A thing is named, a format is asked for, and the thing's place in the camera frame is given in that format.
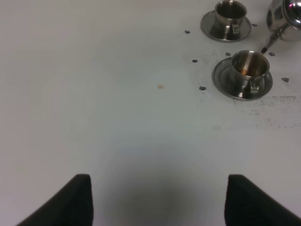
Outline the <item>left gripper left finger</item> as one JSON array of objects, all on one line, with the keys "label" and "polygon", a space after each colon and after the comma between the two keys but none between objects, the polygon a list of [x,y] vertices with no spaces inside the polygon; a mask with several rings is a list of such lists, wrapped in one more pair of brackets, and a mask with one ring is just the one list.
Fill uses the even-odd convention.
[{"label": "left gripper left finger", "polygon": [[91,226],[93,220],[91,177],[89,174],[77,174],[19,225]]}]

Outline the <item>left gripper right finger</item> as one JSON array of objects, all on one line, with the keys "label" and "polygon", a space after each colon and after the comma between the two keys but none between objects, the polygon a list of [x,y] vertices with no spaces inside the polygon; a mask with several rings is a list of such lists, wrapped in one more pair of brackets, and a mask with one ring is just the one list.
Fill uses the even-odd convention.
[{"label": "left gripper right finger", "polygon": [[225,201],[227,226],[299,226],[301,218],[243,175],[229,175]]}]

